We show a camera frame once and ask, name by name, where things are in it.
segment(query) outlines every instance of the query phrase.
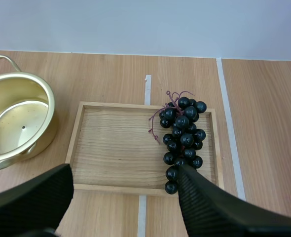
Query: gold pot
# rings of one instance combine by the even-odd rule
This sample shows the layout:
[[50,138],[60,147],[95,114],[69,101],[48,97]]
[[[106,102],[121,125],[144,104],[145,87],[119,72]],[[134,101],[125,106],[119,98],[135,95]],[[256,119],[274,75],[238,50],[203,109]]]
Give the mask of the gold pot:
[[21,72],[0,75],[0,169],[36,156],[57,131],[53,92],[43,79]]

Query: grape stem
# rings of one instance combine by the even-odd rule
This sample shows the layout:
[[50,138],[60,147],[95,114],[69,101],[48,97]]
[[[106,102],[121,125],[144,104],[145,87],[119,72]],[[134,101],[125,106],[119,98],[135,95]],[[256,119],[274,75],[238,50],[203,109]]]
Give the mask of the grape stem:
[[166,92],[166,94],[170,97],[170,99],[171,99],[171,101],[172,101],[174,107],[179,111],[179,113],[180,113],[181,115],[183,115],[183,111],[179,108],[179,106],[178,106],[178,105],[175,103],[175,101],[173,100],[173,97],[172,97],[172,95],[171,95],[171,92],[168,90],[168,91]]
[[[179,115],[183,115],[184,112],[180,109],[180,107],[177,105],[176,102],[180,99],[181,95],[182,95],[183,93],[185,93],[185,92],[186,92],[186,93],[189,93],[189,94],[191,94],[191,95],[193,95],[192,93],[190,93],[190,92],[188,92],[188,91],[182,91],[180,94],[178,94],[177,92],[173,92],[172,95],[171,95],[171,92],[170,92],[169,90],[166,91],[166,94],[170,97],[171,102],[173,103],[174,107],[171,107],[171,106],[168,105],[168,103],[165,103],[165,106],[163,105],[163,108],[162,108],[162,109],[159,109],[158,111],[156,111],[156,112],[154,113],[154,115],[152,115],[152,116],[149,118],[149,120],[152,120],[152,128],[151,128],[148,132],[149,132],[149,133],[152,132],[152,135],[154,136],[154,139],[158,142],[158,144],[160,144],[160,142],[159,142],[159,140],[158,140],[158,136],[155,135],[155,134],[154,134],[154,131],[153,131],[153,123],[154,123],[154,117],[155,117],[155,115],[156,115],[158,112],[161,112],[162,110],[165,110],[166,108],[176,109],[176,110],[178,110],[178,112],[177,112],[177,115],[178,115],[178,116],[179,116]],[[178,95],[178,97],[176,97],[175,100],[173,99],[174,94],[177,94],[177,95]]]

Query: wooden tray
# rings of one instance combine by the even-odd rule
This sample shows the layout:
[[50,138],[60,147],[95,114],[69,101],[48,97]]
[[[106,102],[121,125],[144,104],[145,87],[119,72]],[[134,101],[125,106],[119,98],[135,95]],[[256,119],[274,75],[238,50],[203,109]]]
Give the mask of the wooden tray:
[[[80,102],[66,158],[72,167],[74,188],[170,197],[164,190],[169,166],[163,156],[168,150],[148,133],[148,119],[161,108]],[[203,148],[197,151],[203,159],[198,172],[223,188],[215,110],[207,109],[196,125],[207,135]],[[154,132],[162,141],[171,129],[162,128],[156,116]]]

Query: black grape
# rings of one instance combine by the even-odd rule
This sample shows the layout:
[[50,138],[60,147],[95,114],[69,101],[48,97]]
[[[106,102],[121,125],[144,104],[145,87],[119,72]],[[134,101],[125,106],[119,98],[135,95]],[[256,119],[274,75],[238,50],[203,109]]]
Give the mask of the black grape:
[[184,128],[189,128],[189,119],[182,115],[182,116],[178,116],[175,120],[176,126],[184,129]]
[[164,117],[164,110],[162,110],[159,114],[160,119]]
[[204,130],[202,129],[197,129],[194,133],[193,133],[193,137],[196,141],[203,141],[206,138],[206,133]]
[[194,132],[196,131],[196,129],[197,129],[196,124],[191,123],[191,124],[189,125],[188,129],[186,129],[185,131],[186,131],[187,133],[194,133]]
[[199,114],[194,119],[190,119],[190,122],[197,122],[199,120]]
[[178,127],[173,127],[172,136],[175,138],[181,137],[184,134],[184,130]]
[[190,147],[194,143],[194,138],[191,134],[185,133],[181,136],[181,144],[185,147]]
[[168,194],[174,194],[178,190],[177,182],[175,182],[175,181],[168,181],[168,182],[166,182],[164,188],[165,188],[165,191]]
[[185,109],[186,107],[188,107],[190,105],[190,101],[187,97],[181,97],[179,99],[179,107],[181,109]]
[[167,153],[165,153],[165,155],[163,157],[163,161],[164,161],[164,163],[166,163],[168,165],[172,165],[172,164],[174,164],[176,158],[177,158],[176,154],[174,154],[172,152],[167,152]]
[[164,117],[168,120],[174,120],[176,117],[176,110],[173,108],[167,108],[164,110]]
[[172,125],[172,122],[167,118],[162,118],[160,124],[163,128],[169,128]]
[[183,164],[186,164],[186,160],[185,159],[180,158],[180,157],[176,158],[176,160],[174,162],[174,165],[175,165],[176,168],[181,166],[181,165],[183,165]]
[[193,160],[196,156],[196,151],[193,148],[184,149],[183,156],[188,160]]
[[194,100],[194,99],[189,99],[189,105],[190,106],[196,106],[196,100]]
[[173,140],[173,136],[171,134],[165,134],[163,137],[163,143],[166,145],[169,141]]
[[203,142],[201,141],[194,141],[193,145],[191,145],[196,151],[200,150],[203,147]]
[[166,170],[165,175],[166,178],[170,181],[177,181],[177,179],[179,178],[179,172],[174,166],[169,167]]
[[194,120],[197,116],[197,110],[193,106],[189,106],[184,110],[184,115],[189,119],[189,120]]
[[206,105],[205,102],[198,101],[198,102],[196,103],[196,109],[197,109],[197,112],[201,114],[201,113],[203,113],[203,112],[206,111],[206,109],[207,109],[207,105]]
[[201,157],[196,156],[194,160],[192,160],[189,165],[195,169],[199,169],[203,165],[203,159]]
[[179,152],[180,149],[181,149],[181,145],[180,143],[176,142],[176,141],[169,141],[167,143],[167,149],[170,151],[170,152]]

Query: wooden table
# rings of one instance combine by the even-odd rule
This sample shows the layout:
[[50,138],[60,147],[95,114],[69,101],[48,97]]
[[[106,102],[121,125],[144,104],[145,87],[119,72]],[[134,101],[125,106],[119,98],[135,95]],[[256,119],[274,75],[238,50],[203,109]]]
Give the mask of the wooden table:
[[291,62],[223,60],[247,201],[291,216]]
[[[151,104],[166,90],[190,90],[217,112],[225,189],[235,178],[215,59],[0,51],[45,79],[56,98],[60,128],[37,157],[0,171],[0,192],[64,162],[79,101]],[[247,201],[291,216],[291,62],[223,60]],[[0,61],[0,73],[11,72]],[[136,237],[139,197],[76,191],[60,224],[63,237]],[[186,236],[178,200],[148,197],[146,236]]]
[[[168,101],[167,90],[190,90],[216,109],[225,189],[236,195],[226,120],[215,59],[0,51],[24,72],[52,87],[59,117],[53,143],[37,157],[0,170],[0,192],[62,164],[79,101],[143,104],[152,75],[151,104]],[[11,72],[0,61],[0,74]],[[139,197],[76,191],[58,233],[73,236],[137,236]],[[178,199],[147,198],[147,237],[187,236]]]

